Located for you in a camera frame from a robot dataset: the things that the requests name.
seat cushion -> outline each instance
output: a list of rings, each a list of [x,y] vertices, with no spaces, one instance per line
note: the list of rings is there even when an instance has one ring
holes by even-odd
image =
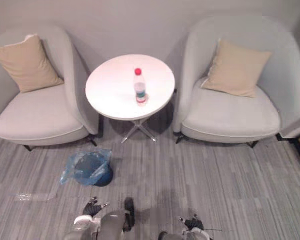
[[[11,141],[55,138],[81,128],[69,112],[64,84],[19,93],[0,114],[0,137]]]
[[[241,143],[276,134],[280,117],[268,96],[256,87],[256,97],[234,96],[202,89],[197,81],[181,131],[200,140]]]

round table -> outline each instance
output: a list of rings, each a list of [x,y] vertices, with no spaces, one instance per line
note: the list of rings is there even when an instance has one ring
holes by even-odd
[[[141,68],[145,79],[148,95],[145,105],[138,105],[136,101],[133,84],[135,68]],[[174,74],[163,61],[152,56],[128,54],[98,66],[86,82],[85,94],[98,113],[111,119],[134,123],[122,143],[137,129],[156,142],[156,138],[142,123],[169,102],[174,89]]]

metal table base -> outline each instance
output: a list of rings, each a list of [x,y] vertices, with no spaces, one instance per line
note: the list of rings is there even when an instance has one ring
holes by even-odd
[[[142,125],[147,119],[148,119],[148,117],[143,118],[143,119],[139,119],[139,120],[133,120],[132,121],[134,123],[133,128],[131,128],[131,130],[126,134],[126,136],[122,139],[121,143],[123,144],[138,129],[140,129],[141,132],[143,132],[145,135],[147,135],[149,138],[151,138],[152,141],[156,142],[157,139],[149,132],[148,129],[146,129]]]

plastic bottle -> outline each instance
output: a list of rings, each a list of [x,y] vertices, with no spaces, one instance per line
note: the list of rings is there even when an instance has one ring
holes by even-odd
[[[145,103],[147,101],[146,81],[142,75],[142,71],[140,68],[134,69],[133,87],[137,103]]]

gray carpet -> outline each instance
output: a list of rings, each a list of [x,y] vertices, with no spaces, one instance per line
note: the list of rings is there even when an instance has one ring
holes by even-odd
[[[104,213],[134,198],[136,225],[131,240],[156,240],[162,230],[180,233],[178,216],[197,213],[214,240],[300,239],[300,165],[288,142],[264,139],[246,144],[183,140],[175,144],[169,104],[146,125],[153,143],[132,126],[105,119],[98,146],[112,150],[114,179],[106,187],[81,186],[71,179],[59,186],[67,157],[94,151],[77,142],[35,147],[0,139],[0,239],[62,239],[91,196],[110,201]]]

